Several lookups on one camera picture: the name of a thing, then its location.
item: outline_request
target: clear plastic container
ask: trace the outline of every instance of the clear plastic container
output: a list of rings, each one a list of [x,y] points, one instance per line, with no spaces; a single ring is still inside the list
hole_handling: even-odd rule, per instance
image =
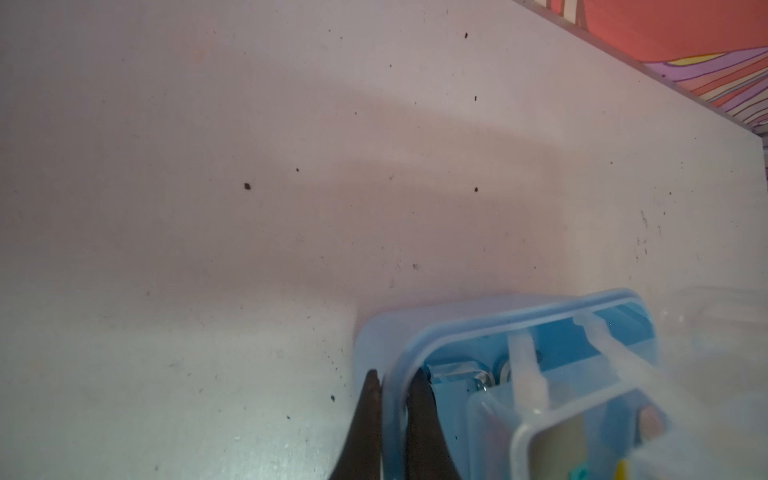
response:
[[[402,313],[366,326],[370,341],[410,325],[402,345],[379,344],[390,352],[379,367],[385,478],[402,478],[405,393],[418,368],[440,372],[432,388],[464,479],[768,478],[764,296],[674,295],[660,336],[630,290],[530,300],[418,310],[430,318],[423,328]],[[451,312],[462,314],[439,322]],[[359,342],[356,369],[383,363]]]

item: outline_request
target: orange fabric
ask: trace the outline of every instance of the orange fabric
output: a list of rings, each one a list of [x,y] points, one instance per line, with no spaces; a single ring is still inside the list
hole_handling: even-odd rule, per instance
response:
[[[549,0],[549,9],[558,15],[563,15],[564,0]]]
[[[750,73],[754,73],[758,70],[762,70],[765,67],[768,67],[768,58],[764,58],[763,60],[758,61],[757,63],[753,63],[748,67],[742,68],[739,71],[735,71],[730,75],[726,75],[722,78],[718,78],[717,80],[712,81],[704,85],[703,87],[699,87],[696,90],[693,90],[693,93],[696,95],[703,95],[708,91],[712,90],[713,88],[717,88],[721,85],[725,85],[726,83],[730,83],[731,81],[734,81],[738,78],[746,77]]]
[[[593,35],[644,62],[768,46],[767,0],[582,1]]]

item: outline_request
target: blue plastic container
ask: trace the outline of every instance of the blue plastic container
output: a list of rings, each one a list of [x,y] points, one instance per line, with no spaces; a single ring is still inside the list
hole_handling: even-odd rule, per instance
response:
[[[531,354],[535,350],[535,356],[531,358],[534,359],[532,362],[538,365],[538,368],[533,368],[531,372],[532,381],[536,383],[536,379],[540,378],[546,386],[546,382],[552,382],[552,377],[560,377],[558,369],[563,368],[563,372],[570,372],[565,367],[571,366],[571,369],[577,368],[573,370],[576,372],[579,371],[580,362],[600,357],[600,353],[586,337],[584,329],[574,324],[574,316],[583,313],[604,319],[615,339],[625,346],[643,346],[639,354],[648,361],[654,361],[653,346],[645,343],[655,337],[650,315],[641,298],[630,290],[610,290],[578,298],[544,295],[496,296],[471,302],[385,313],[372,318],[355,342],[355,382],[359,391],[365,374],[370,369],[377,369],[382,380],[384,478],[404,478],[406,392],[411,378],[419,368],[429,370],[430,366],[434,365],[475,362],[476,365],[488,368],[494,383],[504,382],[505,379],[501,376],[504,365],[510,360],[510,335],[513,332],[525,332],[527,337],[523,339],[523,344],[532,339],[534,348],[531,349]],[[527,367],[517,359],[515,362],[517,367],[513,366],[513,370],[517,368],[517,373],[512,376],[515,379],[527,378],[526,372],[520,370]],[[601,368],[597,363],[588,367],[597,368],[595,371]],[[484,432],[483,429],[489,428],[483,423],[488,420],[484,415],[491,408],[489,406],[500,401],[499,405],[506,409],[514,405],[513,382],[495,386],[487,391],[485,387],[471,388],[472,385],[474,384],[471,382],[433,382],[441,427],[452,459],[465,480],[479,478],[480,475],[490,478],[484,468],[493,462],[501,465],[502,469],[496,476],[517,476],[512,475],[509,469],[510,455],[514,455],[514,452],[510,453],[509,443],[494,445],[492,442],[487,445],[479,436]],[[620,400],[600,407],[600,411],[585,413],[585,418],[590,419],[589,423],[598,428],[596,432],[589,429],[586,431],[590,443],[594,444],[598,440],[610,443],[618,439],[627,443],[627,439],[634,434],[631,431],[630,417],[637,405],[647,400],[639,392],[625,390],[616,391],[617,396],[622,396]],[[548,400],[553,406],[560,402],[557,395],[555,392],[553,398]],[[605,415],[606,409],[612,419],[626,419],[626,422],[619,422],[620,425],[614,428],[613,432],[606,431],[613,427],[606,426],[608,424],[601,423],[598,418]],[[536,419],[546,421],[548,413],[549,410],[545,409],[544,415]],[[505,428],[513,428],[510,425],[517,425],[515,422],[525,422],[525,419],[512,418],[515,415],[514,409],[499,412],[498,416],[493,417],[493,422],[502,422]],[[610,464],[613,468],[614,463],[624,455],[626,448],[628,445],[615,449],[606,465]],[[473,452],[476,453],[479,449],[482,450],[483,460],[478,464],[477,459],[473,460],[472,456],[477,457]],[[597,475],[592,475],[591,478],[601,477],[600,472],[595,473]]]

